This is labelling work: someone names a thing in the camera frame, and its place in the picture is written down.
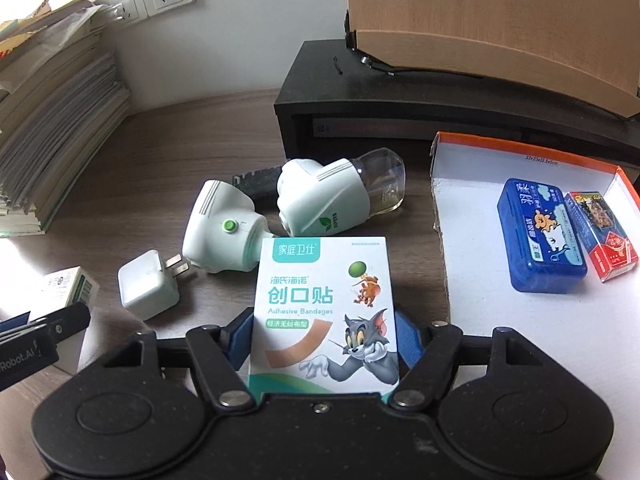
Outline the white repellent heater with bottle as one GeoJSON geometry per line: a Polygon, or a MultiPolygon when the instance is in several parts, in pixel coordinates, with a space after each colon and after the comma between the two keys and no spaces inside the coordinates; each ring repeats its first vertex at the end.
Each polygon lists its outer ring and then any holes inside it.
{"type": "Polygon", "coordinates": [[[406,192],[400,156],[378,148],[323,166],[296,158],[282,166],[277,206],[289,236],[330,236],[400,207],[406,192]]]}

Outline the blue dental floss box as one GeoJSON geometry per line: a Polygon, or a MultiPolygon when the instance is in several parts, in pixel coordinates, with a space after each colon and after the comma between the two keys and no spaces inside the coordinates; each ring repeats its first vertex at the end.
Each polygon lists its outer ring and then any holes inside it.
{"type": "Polygon", "coordinates": [[[497,211],[515,290],[568,294],[586,277],[587,263],[559,188],[510,178],[497,211]]]}

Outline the teal adhesive bandage box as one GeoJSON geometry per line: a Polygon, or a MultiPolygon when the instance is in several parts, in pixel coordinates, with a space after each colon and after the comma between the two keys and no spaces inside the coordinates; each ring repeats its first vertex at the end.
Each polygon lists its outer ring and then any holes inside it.
{"type": "Polygon", "coordinates": [[[266,240],[257,273],[250,391],[386,399],[399,381],[385,237],[266,240]]]}

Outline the white wall socket left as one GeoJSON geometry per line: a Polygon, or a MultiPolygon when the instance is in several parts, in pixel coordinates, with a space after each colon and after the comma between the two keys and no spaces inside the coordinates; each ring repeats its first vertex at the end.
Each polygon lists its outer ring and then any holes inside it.
{"type": "Polygon", "coordinates": [[[127,27],[145,21],[148,11],[143,0],[96,0],[119,27],[127,27]]]}

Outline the book under riser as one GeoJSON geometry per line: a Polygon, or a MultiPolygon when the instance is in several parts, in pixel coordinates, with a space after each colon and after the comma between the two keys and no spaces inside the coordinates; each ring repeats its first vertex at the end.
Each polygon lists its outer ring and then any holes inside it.
{"type": "Polygon", "coordinates": [[[427,139],[437,128],[428,122],[392,118],[314,118],[314,136],[347,136],[348,138],[401,138],[427,139]]]}

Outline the wooden book stand board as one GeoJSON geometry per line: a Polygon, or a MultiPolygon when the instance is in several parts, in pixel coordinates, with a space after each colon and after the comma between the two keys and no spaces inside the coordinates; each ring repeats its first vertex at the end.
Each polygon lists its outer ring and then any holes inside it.
{"type": "Polygon", "coordinates": [[[361,52],[639,111],[639,0],[347,0],[361,52]]]}

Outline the white USB charger cube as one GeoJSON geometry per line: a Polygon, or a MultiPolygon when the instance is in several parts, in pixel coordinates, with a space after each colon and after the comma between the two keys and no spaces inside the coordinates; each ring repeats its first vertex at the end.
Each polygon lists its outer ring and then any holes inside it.
{"type": "Polygon", "coordinates": [[[177,278],[190,270],[182,255],[165,260],[156,249],[121,266],[117,272],[120,303],[145,322],[178,304],[177,278]]]}

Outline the black monitor riser stand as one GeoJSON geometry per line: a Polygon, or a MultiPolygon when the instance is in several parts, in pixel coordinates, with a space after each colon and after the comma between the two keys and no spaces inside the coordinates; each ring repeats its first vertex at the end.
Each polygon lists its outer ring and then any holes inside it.
{"type": "Polygon", "coordinates": [[[500,79],[434,70],[394,70],[342,40],[303,43],[274,102],[285,155],[329,162],[388,146],[410,157],[439,131],[639,166],[639,118],[620,118],[582,101],[500,79]],[[428,122],[427,139],[314,136],[314,118],[428,122]]]}

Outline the red blue playing card box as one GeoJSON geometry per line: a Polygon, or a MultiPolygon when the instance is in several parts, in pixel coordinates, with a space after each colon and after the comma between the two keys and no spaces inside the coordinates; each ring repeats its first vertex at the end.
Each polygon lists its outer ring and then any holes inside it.
{"type": "Polygon", "coordinates": [[[638,254],[600,193],[568,192],[564,202],[602,283],[634,270],[638,254]]]}

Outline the white cardboard adapter box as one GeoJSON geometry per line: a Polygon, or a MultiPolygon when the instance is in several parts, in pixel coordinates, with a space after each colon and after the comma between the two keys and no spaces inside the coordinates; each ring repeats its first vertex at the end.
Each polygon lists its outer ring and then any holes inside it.
{"type": "Polygon", "coordinates": [[[89,321],[84,310],[76,308],[75,304],[84,304],[91,312],[99,289],[98,282],[81,266],[49,273],[40,281],[29,319],[35,321],[55,313],[61,319],[58,332],[66,338],[56,344],[58,360],[54,366],[67,374],[75,375],[80,370],[86,329],[79,326],[89,321]]]}

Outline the white repellent plug green button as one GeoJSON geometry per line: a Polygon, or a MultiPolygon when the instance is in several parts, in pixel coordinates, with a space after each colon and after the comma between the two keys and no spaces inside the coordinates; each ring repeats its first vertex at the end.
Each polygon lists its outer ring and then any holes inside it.
{"type": "Polygon", "coordinates": [[[208,273],[250,272],[258,265],[262,241],[273,237],[268,221],[238,188],[207,180],[193,205],[182,255],[208,273]]]}

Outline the black power adapter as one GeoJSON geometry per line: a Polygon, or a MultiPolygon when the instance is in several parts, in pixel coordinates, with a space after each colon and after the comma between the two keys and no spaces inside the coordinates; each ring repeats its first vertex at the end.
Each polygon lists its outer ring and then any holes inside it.
{"type": "Polygon", "coordinates": [[[254,202],[276,200],[278,197],[277,185],[281,172],[281,166],[244,172],[244,174],[233,176],[231,184],[251,200],[254,200],[254,202]]]}

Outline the orange white cardboard tray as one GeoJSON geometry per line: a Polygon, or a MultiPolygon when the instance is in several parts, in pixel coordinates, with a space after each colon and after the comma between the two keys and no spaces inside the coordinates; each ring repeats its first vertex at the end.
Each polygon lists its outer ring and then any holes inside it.
{"type": "Polygon", "coordinates": [[[513,141],[441,132],[432,188],[452,320],[510,325],[630,417],[639,408],[639,273],[600,278],[578,236],[573,192],[596,192],[639,248],[639,197],[624,170],[513,141]]]}

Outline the stack of books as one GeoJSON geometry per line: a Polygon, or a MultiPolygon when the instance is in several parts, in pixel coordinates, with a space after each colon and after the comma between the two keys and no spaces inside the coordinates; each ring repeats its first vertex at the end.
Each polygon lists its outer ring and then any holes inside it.
{"type": "Polygon", "coordinates": [[[39,235],[126,117],[130,92],[102,44],[107,6],[49,3],[1,25],[1,234],[39,235]]]}

